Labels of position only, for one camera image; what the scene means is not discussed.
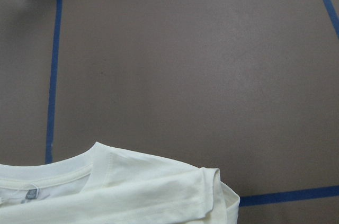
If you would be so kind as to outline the cream long-sleeve printed shirt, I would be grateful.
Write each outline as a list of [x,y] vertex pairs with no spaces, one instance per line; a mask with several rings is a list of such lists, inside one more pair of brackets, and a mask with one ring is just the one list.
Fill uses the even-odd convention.
[[217,168],[95,143],[47,165],[1,165],[1,223],[236,223]]

